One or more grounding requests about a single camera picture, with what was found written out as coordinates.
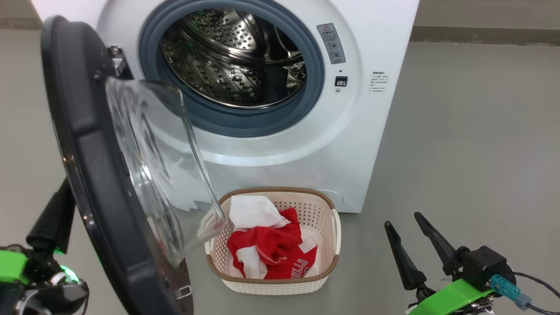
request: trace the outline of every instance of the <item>instruction label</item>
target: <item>instruction label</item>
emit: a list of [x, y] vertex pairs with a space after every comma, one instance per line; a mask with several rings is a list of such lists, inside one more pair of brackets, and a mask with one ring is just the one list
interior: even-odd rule
[[373, 71], [370, 79], [370, 92], [385, 92], [389, 75], [385, 71]]
[[340, 38], [338, 38], [337, 30], [334, 28], [334, 24], [327, 23], [317, 25], [317, 30], [325, 43], [326, 51], [329, 52], [330, 63], [336, 64], [346, 62], [344, 50], [342, 49], [342, 44], [340, 43]]

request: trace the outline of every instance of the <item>cable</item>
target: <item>cable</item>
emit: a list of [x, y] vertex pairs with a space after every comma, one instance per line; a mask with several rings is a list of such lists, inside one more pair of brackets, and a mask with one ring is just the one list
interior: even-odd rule
[[549, 311], [545, 311], [541, 308], [538, 308], [536, 306], [533, 306], [531, 303], [527, 303], [527, 307], [534, 310], [537, 313], [541, 313], [541, 314], [545, 314], [545, 315], [559, 315], [559, 312], [549, 312]]
[[[538, 284], [542, 284], [544, 285], [547, 289], [549, 289], [552, 293], [554, 293], [554, 295], [556, 295], [557, 297], [560, 298], [560, 292], [558, 292], [558, 290], [556, 290], [555, 288], [553, 288], [551, 285], [549, 285], [548, 283], [544, 282], [543, 280], [537, 278], [537, 277], [533, 277], [527, 274], [524, 274], [522, 272], [515, 272], [515, 271], [507, 271], [506, 274], [514, 274], [516, 276], [521, 276], [521, 277], [525, 277], [527, 279], [533, 280]], [[560, 312], [551, 312], [551, 311], [545, 311], [541, 308], [538, 308], [534, 305], [532, 305], [531, 303], [527, 303], [526, 305], [528, 308], [534, 310], [537, 313], [541, 313], [541, 314], [545, 314], [545, 315], [560, 315]]]
[[86, 301], [83, 304], [83, 311], [82, 311], [82, 315], [85, 315], [87, 312], [87, 304], [90, 301], [90, 287], [87, 286], [87, 283], [85, 281], [83, 281], [82, 283], [83, 283], [83, 287], [86, 289]]

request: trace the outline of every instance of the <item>washing machine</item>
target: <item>washing machine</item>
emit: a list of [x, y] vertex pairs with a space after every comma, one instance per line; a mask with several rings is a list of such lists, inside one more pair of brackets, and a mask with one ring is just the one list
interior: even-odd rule
[[[418, 0], [33, 3], [43, 20], [94, 28], [121, 78], [182, 91], [216, 195], [301, 187], [362, 211]], [[168, 150], [183, 150], [177, 110], [151, 124]]]
[[128, 313], [193, 314], [185, 255], [229, 192], [362, 211], [417, 4], [34, 0], [67, 181]]

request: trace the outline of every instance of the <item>white plastic basket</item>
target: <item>white plastic basket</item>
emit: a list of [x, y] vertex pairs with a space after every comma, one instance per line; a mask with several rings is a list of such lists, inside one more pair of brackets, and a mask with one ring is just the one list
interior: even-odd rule
[[[313, 233], [318, 240], [318, 250], [313, 272], [300, 279], [246, 279], [232, 268], [233, 257], [227, 248], [227, 240], [234, 230], [229, 219], [231, 196], [267, 196], [278, 211], [294, 207], [302, 228], [302, 234]], [[227, 217], [225, 230], [205, 244], [210, 269], [233, 291], [260, 295], [291, 295], [319, 290], [334, 270], [340, 253], [340, 218], [333, 203], [324, 194], [300, 188], [256, 188], [231, 192], [220, 200]]]

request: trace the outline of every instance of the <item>basket handle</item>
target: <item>basket handle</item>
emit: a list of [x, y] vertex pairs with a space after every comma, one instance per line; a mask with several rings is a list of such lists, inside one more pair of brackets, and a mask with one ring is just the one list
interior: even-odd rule
[[214, 238], [212, 238], [211, 240], [207, 241], [204, 244], [204, 250], [206, 251], [206, 255], [210, 255], [211, 248], [213, 245], [214, 245]]
[[342, 227], [340, 225], [340, 216], [336, 209], [333, 209], [333, 219], [334, 219], [334, 226], [335, 229], [334, 234], [337, 236], [337, 243], [334, 247], [334, 253], [336, 255], [340, 254], [340, 246], [342, 245]]

